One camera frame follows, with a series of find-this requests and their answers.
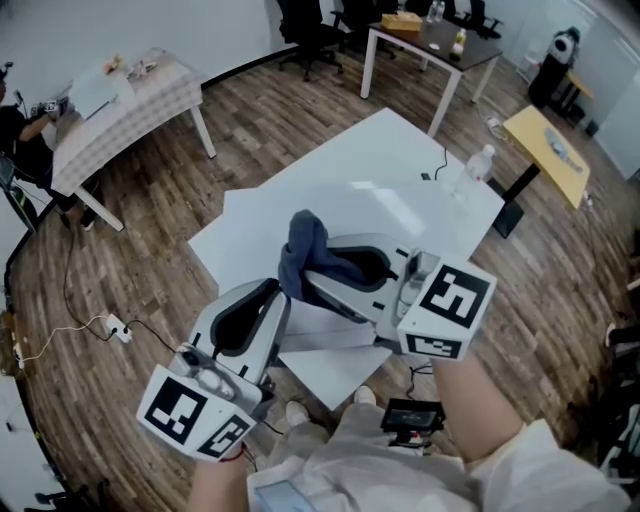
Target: wooden floor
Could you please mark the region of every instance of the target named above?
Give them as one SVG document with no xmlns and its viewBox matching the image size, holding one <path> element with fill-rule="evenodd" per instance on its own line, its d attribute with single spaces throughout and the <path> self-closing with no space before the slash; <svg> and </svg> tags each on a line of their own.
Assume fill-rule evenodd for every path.
<svg viewBox="0 0 640 512">
<path fill-rule="evenodd" d="M 371 96 L 364 101 L 358 94 L 363 57 L 350 54 L 342 61 L 343 75 L 320 65 L 310 83 L 295 65 L 281 73 L 272 62 L 207 89 L 202 110 L 218 150 L 214 160 L 206 157 L 190 116 L 182 115 L 109 163 L 102 171 L 106 206 L 126 229 L 116 233 L 102 222 L 89 233 L 74 229 L 68 289 L 76 314 L 85 320 L 111 312 L 139 318 L 178 346 L 216 297 L 215 284 L 187 241 L 221 213 L 225 190 L 260 185 L 383 107 L 427 131 L 448 78 L 444 71 L 429 66 L 419 73 L 418 59 L 403 52 L 395 61 L 379 56 Z M 494 138 L 471 104 L 482 72 L 465 75 L 436 139 L 463 160 L 485 143 L 494 144 L 494 176 L 508 185 L 529 162 Z M 526 87 L 501 61 L 480 114 L 504 120 L 527 104 Z M 577 431 L 565 412 L 567 402 L 586 399 L 590 375 L 606 376 L 604 330 L 617 310 L 628 311 L 626 256 L 640 193 L 593 141 L 548 115 L 591 164 L 594 211 L 572 209 L 543 175 L 525 190 L 519 201 L 526 215 L 516 231 L 505 241 L 492 230 L 473 256 L 498 277 L 475 350 L 522 416 L 546 418 L 564 442 Z M 71 233 L 49 214 L 14 264 L 16 310 L 34 351 L 54 327 L 73 325 L 62 298 L 70 243 Z M 154 365 L 166 364 L 171 353 L 143 327 L 133 330 L 134 342 L 127 346 L 86 332 L 57 335 L 27 381 L 29 405 L 72 486 L 107 477 L 124 510 L 183 510 L 191 461 L 147 435 L 135 420 Z M 282 406 L 297 398 L 335 425 L 339 414 L 326 414 L 288 371 L 275 370 L 273 376 L 280 400 L 271 411 L 272 424 L 286 429 Z M 407 361 L 392 357 L 369 384 L 383 403 L 403 397 Z M 416 396 L 436 396 L 431 377 L 418 377 Z M 251 435 L 259 466 L 277 437 L 263 425 Z M 437 444 L 447 453 L 454 450 L 446 433 Z"/>
</svg>

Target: blue towel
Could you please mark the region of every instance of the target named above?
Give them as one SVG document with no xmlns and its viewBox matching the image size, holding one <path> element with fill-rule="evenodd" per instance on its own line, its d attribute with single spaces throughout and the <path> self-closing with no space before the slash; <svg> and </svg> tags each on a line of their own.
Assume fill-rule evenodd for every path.
<svg viewBox="0 0 640 512">
<path fill-rule="evenodd" d="M 366 283 L 366 277 L 357 265 L 329 252 L 327 238 L 327 230 L 318 217 L 309 210 L 296 213 L 289 224 L 289 242 L 282 248 L 278 280 L 288 297 L 336 311 L 314 292 L 304 271 L 358 284 Z"/>
</svg>

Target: table leg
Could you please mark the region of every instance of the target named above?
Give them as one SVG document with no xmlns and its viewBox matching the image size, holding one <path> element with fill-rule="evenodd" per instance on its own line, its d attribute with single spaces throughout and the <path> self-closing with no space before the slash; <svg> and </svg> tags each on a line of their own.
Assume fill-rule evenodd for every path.
<svg viewBox="0 0 640 512">
<path fill-rule="evenodd" d="M 484 75 L 482 76 L 482 80 L 480 80 L 480 83 L 478 84 L 478 88 L 476 89 L 476 92 L 474 93 L 473 98 L 471 98 L 471 101 L 473 101 L 474 103 L 478 103 L 478 101 L 480 100 L 480 96 L 482 96 L 482 91 L 484 91 L 485 85 L 487 85 L 489 78 L 491 78 L 491 73 L 493 73 L 493 68 L 496 67 L 496 64 L 498 63 L 499 58 L 500 58 L 499 56 L 494 57 L 493 59 L 491 59 L 491 61 L 487 65 L 487 69 L 485 70 Z"/>
<path fill-rule="evenodd" d="M 498 233 L 502 235 L 502 238 L 507 238 L 511 232 L 515 229 L 520 222 L 520 219 L 524 215 L 524 211 L 518 203 L 515 202 L 515 198 L 522 192 L 525 187 L 531 183 L 531 181 L 540 173 L 540 169 L 536 164 L 531 164 L 529 168 L 520 175 L 509 190 L 504 188 L 495 179 L 490 179 L 488 185 L 504 200 L 504 206 L 500 213 L 493 222 L 493 227 L 496 228 Z"/>
<path fill-rule="evenodd" d="M 569 82 L 567 84 L 567 86 L 565 87 L 564 91 L 562 91 L 562 94 L 560 95 L 560 99 L 558 100 L 558 111 L 562 112 L 562 104 L 564 103 L 564 100 L 567 99 L 567 96 L 569 96 L 569 93 L 571 92 L 571 89 L 573 89 L 573 84 L 571 82 Z"/>
<path fill-rule="evenodd" d="M 362 87 L 360 97 L 367 99 L 369 89 L 371 89 L 371 77 L 373 76 L 373 64 L 376 60 L 376 47 L 378 46 L 378 36 L 374 30 L 369 29 L 369 41 L 367 42 L 367 56 L 364 61 L 364 71 L 362 73 Z"/>
<path fill-rule="evenodd" d="M 563 117 L 567 117 L 569 115 L 569 112 L 571 111 L 571 107 L 573 107 L 573 104 L 578 99 L 578 96 L 580 96 L 580 89 L 576 87 L 576 90 L 573 91 L 573 95 L 571 96 L 571 99 L 569 99 L 569 101 L 567 102 L 567 106 L 562 109 Z"/>
<path fill-rule="evenodd" d="M 89 192 L 87 192 L 83 187 L 80 187 L 76 190 L 76 195 L 80 198 L 80 200 L 86 204 L 89 208 L 91 208 L 94 212 L 96 212 L 104 221 L 109 224 L 116 231 L 122 231 L 124 229 L 124 225 L 120 220 L 109 210 L 107 210 L 100 202 L 93 197 Z"/>
<path fill-rule="evenodd" d="M 458 87 L 458 82 L 460 82 L 460 77 L 462 73 L 460 71 L 452 71 L 451 76 L 449 77 L 449 83 L 447 84 L 446 89 L 444 90 L 444 94 L 442 95 L 442 99 L 440 100 L 440 105 L 438 105 L 438 110 L 436 111 L 436 115 L 431 121 L 431 126 L 429 127 L 429 132 L 427 135 L 433 138 L 436 136 L 436 132 L 440 127 L 440 123 L 442 122 L 442 118 L 447 112 L 447 108 L 449 108 L 449 103 L 451 103 L 451 98 L 453 98 L 453 94 L 456 92 L 456 88 Z"/>
<path fill-rule="evenodd" d="M 200 107 L 191 107 L 191 115 L 193 116 L 193 122 L 198 129 L 198 134 L 200 135 L 202 144 L 204 144 L 204 148 L 207 150 L 207 155 L 209 155 L 209 158 L 213 158 L 216 156 L 216 148 L 213 147 L 213 142 L 211 142 L 211 137 L 207 131 L 207 126 L 204 124 L 204 119 L 202 119 Z"/>
</svg>

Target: white cable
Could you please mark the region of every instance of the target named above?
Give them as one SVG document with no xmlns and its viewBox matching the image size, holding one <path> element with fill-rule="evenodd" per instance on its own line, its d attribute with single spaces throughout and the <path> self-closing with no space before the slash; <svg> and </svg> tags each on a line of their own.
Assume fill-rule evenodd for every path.
<svg viewBox="0 0 640 512">
<path fill-rule="evenodd" d="M 91 320 L 89 320 L 86 324 L 84 324 L 82 327 L 56 327 L 52 332 L 51 332 L 51 336 L 49 336 L 49 339 L 47 340 L 47 343 L 45 343 L 44 347 L 42 347 L 42 350 L 40 351 L 40 353 L 35 356 L 35 357 L 27 357 L 25 359 L 20 359 L 20 363 L 24 363 L 25 361 L 32 361 L 34 359 L 38 359 L 46 350 L 46 348 L 49 346 L 49 343 L 51 343 L 51 340 L 53 339 L 53 335 L 58 332 L 58 331 L 81 331 L 82 329 L 86 329 L 89 325 L 91 325 L 91 323 L 94 320 L 97 320 L 98 318 L 104 318 L 105 320 L 108 320 L 109 317 L 108 316 L 104 316 L 104 315 L 98 315 L 98 316 L 94 316 Z"/>
</svg>

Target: office chair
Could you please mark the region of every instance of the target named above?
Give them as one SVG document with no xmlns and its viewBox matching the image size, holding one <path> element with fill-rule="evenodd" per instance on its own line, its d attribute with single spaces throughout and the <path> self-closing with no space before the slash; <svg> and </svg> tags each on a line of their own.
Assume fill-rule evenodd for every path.
<svg viewBox="0 0 640 512">
<path fill-rule="evenodd" d="M 500 39 L 502 35 L 496 32 L 496 27 L 504 25 L 497 18 L 487 18 L 485 16 L 485 3 L 483 0 L 470 0 L 471 12 L 465 13 L 464 21 L 468 30 L 475 30 L 482 39 Z"/>
<path fill-rule="evenodd" d="M 335 53 L 324 48 L 341 43 L 345 34 L 338 28 L 322 23 L 320 1 L 278 0 L 278 5 L 282 11 L 282 37 L 287 43 L 298 44 L 294 55 L 280 61 L 280 70 L 288 62 L 296 62 L 304 68 L 304 81 L 308 82 L 311 65 L 315 61 L 321 61 L 336 66 L 338 73 L 342 73 L 342 64 L 336 62 Z"/>
<path fill-rule="evenodd" d="M 107 489 L 109 480 L 104 479 L 98 483 L 98 503 L 89 496 L 89 488 L 86 485 L 80 487 L 77 492 L 59 492 L 56 494 L 37 493 L 36 500 L 41 505 L 53 506 L 53 509 L 25 508 L 24 512 L 43 512 L 52 510 L 59 512 L 107 512 L 109 499 Z"/>
<path fill-rule="evenodd" d="M 332 11 L 336 16 L 333 24 L 338 28 L 344 23 L 351 33 L 347 35 L 351 47 L 363 48 L 367 45 L 369 24 L 382 20 L 383 14 L 393 14 L 398 10 L 398 0 L 342 0 L 342 11 Z M 340 52 L 344 52 L 345 41 L 340 44 Z M 387 53 L 392 60 L 396 58 L 384 41 L 378 41 L 378 50 Z"/>
</svg>

